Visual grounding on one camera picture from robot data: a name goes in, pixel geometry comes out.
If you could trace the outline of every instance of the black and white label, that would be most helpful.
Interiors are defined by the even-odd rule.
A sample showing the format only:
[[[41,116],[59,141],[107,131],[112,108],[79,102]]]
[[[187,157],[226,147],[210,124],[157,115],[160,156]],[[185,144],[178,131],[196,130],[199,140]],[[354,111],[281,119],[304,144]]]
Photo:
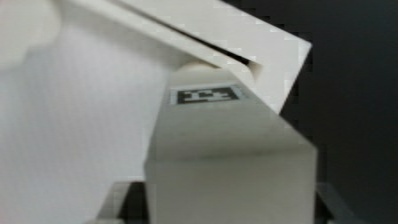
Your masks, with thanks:
[[[171,90],[171,104],[210,103],[240,100],[244,93],[237,85]]]

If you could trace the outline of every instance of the black background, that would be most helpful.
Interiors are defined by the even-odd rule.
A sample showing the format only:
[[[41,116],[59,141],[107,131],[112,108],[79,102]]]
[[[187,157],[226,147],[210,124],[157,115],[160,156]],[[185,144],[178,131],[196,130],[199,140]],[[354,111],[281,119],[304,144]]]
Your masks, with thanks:
[[[358,217],[397,224],[398,1],[224,1],[315,45],[283,116]]]

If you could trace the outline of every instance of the white surface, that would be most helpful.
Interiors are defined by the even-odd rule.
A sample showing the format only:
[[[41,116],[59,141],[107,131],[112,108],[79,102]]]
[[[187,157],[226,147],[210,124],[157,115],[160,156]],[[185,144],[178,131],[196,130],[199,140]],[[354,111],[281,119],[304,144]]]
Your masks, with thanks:
[[[256,94],[279,113],[311,43],[221,0],[114,1],[254,62]]]
[[[93,10],[112,21],[121,23],[128,28],[143,32],[162,43],[187,52],[203,61],[217,67],[226,68],[237,75],[238,79],[254,88],[254,77],[247,66],[219,51],[203,45],[192,38],[182,35],[173,29],[148,19],[132,7],[114,4],[109,0],[71,0],[82,7]]]
[[[230,82],[242,100],[171,105],[164,99],[146,162],[151,223],[311,224],[311,143],[226,70],[182,70],[166,95]]]
[[[0,72],[2,224],[82,224],[114,182],[143,179],[167,75],[190,60],[70,3],[61,9],[54,46]]]
[[[54,42],[59,29],[61,17],[52,0],[0,2],[0,69],[23,62],[31,48]]]

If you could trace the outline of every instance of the dark gap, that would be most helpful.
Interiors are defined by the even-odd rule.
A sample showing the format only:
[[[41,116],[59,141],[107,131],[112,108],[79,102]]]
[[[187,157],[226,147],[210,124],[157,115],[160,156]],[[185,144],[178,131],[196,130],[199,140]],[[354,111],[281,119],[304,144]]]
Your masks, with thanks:
[[[148,224],[150,223],[150,210],[146,199],[146,184],[144,182],[134,182],[128,188],[128,194],[123,202],[119,219],[127,224]]]
[[[176,27],[173,27],[166,22],[162,22],[151,15],[148,15],[143,11],[139,11],[125,2],[118,0],[112,1],[125,9],[134,11],[143,17],[146,17],[151,21],[155,21],[162,26],[166,26],[169,29],[173,29],[183,36],[187,36],[192,40],[196,40],[203,45],[206,45],[215,51],[219,51],[224,55],[228,55],[244,65],[249,65],[251,60],[240,57],[235,53],[231,53],[228,50],[224,50],[221,47],[217,47],[214,44],[210,44],[206,41],[203,41],[198,37],[194,37],[189,33],[185,33],[182,30],[178,30]]]

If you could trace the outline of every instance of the white plastic panel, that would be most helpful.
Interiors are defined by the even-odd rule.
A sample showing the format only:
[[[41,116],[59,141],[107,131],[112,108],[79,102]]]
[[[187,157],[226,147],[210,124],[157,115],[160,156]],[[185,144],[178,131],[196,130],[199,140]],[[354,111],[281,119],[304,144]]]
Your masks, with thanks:
[[[68,1],[61,10],[54,45],[0,71],[2,224],[84,224],[114,182],[143,180],[166,80],[192,60]]]
[[[205,42],[260,66],[256,94],[279,113],[311,43],[219,0],[121,1]]]
[[[219,88],[228,85],[244,98]],[[315,173],[317,149],[233,74],[183,69],[146,162],[151,223],[313,223]]]

